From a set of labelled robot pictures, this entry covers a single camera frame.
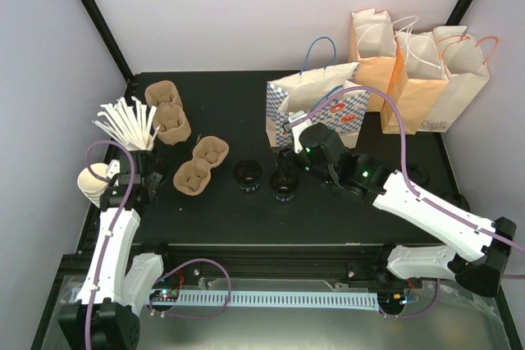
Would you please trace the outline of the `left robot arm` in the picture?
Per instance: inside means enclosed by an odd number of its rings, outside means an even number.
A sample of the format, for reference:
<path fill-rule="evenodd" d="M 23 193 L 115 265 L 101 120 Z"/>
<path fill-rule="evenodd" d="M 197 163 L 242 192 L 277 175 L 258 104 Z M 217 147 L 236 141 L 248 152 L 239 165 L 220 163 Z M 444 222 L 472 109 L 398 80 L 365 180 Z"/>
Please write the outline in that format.
<path fill-rule="evenodd" d="M 150 151 L 121 154 L 100 202 L 99 231 L 88 273 L 58 314 L 72 349 L 135 349 L 141 309 L 155 281 L 170 282 L 175 262 L 154 252 L 130 256 L 141 216 L 166 173 Z"/>

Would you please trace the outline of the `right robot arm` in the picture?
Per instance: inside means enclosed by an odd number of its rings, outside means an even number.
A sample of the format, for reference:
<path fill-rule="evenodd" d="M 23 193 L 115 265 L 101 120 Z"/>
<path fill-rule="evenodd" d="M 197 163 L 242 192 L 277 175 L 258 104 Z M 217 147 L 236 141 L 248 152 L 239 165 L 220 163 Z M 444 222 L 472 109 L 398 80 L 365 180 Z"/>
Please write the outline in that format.
<path fill-rule="evenodd" d="M 294 179 L 305 170 L 339 193 L 386 211 L 439 239 L 440 246 L 386 249 L 373 266 L 383 287 L 400 279 L 453 280 L 466 290 L 493 298 L 500 288 L 516 225 L 500 217 L 476 216 L 411 182 L 367 154 L 352 153 L 323 123 L 309 125 L 298 141 L 276 154 L 279 175 Z"/>

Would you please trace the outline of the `black coffee cup front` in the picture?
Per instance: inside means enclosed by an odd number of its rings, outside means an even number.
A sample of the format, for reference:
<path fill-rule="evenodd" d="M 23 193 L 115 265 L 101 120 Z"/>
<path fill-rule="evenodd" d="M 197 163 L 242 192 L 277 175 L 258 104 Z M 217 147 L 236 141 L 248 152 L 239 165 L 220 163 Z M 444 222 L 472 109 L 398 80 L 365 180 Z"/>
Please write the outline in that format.
<path fill-rule="evenodd" d="M 299 176 L 295 172 L 275 170 L 270 177 L 270 187 L 278 202 L 288 203 L 299 187 Z"/>

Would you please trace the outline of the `black coffee cup stack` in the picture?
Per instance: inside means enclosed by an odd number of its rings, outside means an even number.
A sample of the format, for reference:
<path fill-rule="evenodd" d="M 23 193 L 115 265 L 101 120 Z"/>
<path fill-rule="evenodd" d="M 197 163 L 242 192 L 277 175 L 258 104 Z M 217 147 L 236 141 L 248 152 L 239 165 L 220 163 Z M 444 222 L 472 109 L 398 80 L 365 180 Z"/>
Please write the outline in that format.
<path fill-rule="evenodd" d="M 448 191 L 442 193 L 440 198 L 464 211 L 471 211 L 468 200 L 461 193 Z"/>

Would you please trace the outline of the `brown carrier half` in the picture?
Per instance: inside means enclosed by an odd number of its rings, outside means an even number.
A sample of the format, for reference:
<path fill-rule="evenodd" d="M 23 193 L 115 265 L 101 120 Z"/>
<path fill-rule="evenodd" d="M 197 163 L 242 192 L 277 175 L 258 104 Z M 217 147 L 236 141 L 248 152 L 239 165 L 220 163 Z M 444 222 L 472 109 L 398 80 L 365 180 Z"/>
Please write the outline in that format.
<path fill-rule="evenodd" d="M 226 141 L 215 136 L 201 138 L 193 149 L 192 159 L 183 163 L 174 174 L 174 187 L 188 196 L 201 194 L 212 178 L 212 169 L 221 165 L 228 153 Z"/>

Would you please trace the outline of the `blue checkered paper bag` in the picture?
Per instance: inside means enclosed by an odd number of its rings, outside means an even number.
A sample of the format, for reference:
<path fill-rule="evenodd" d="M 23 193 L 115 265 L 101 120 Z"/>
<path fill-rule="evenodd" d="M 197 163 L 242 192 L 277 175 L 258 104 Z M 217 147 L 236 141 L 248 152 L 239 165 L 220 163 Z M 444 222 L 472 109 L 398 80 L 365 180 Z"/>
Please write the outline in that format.
<path fill-rule="evenodd" d="M 290 118 L 305 115 L 311 124 L 334 130 L 348 148 L 354 148 L 371 93 L 355 82 L 357 62 L 336 64 L 336 48 L 323 67 L 308 68 L 304 58 L 298 73 L 267 82 L 266 133 L 273 148 L 294 143 Z"/>

